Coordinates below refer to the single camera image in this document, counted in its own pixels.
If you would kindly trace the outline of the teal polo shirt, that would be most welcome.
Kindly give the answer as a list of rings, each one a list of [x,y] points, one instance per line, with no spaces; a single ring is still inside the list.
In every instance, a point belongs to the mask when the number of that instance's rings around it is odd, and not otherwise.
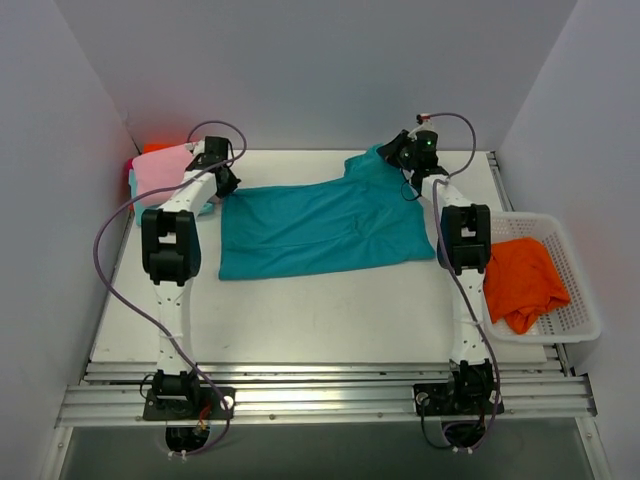
[[[239,189],[222,205],[219,279],[260,280],[430,261],[418,201],[375,147],[342,177],[311,185]]]

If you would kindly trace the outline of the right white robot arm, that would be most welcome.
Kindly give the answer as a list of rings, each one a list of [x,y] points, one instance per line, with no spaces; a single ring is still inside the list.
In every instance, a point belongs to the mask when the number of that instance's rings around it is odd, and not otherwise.
[[[439,165],[438,134],[421,125],[401,131],[377,149],[390,166],[408,173],[417,193],[431,191],[437,227],[437,258],[451,285],[453,342],[450,353],[452,381],[444,400],[464,413],[494,391],[492,348],[482,327],[483,283],[491,254],[491,211],[467,199],[452,185]]]

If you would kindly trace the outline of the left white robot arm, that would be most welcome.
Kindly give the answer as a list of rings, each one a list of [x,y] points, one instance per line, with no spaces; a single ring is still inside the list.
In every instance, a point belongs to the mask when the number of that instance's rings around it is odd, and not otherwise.
[[[159,359],[151,392],[179,419],[202,405],[200,379],[191,359],[190,297],[202,253],[196,219],[212,198],[239,185],[229,168],[231,142],[207,136],[193,148],[180,187],[157,209],[142,215],[142,262],[154,288],[160,328]]]

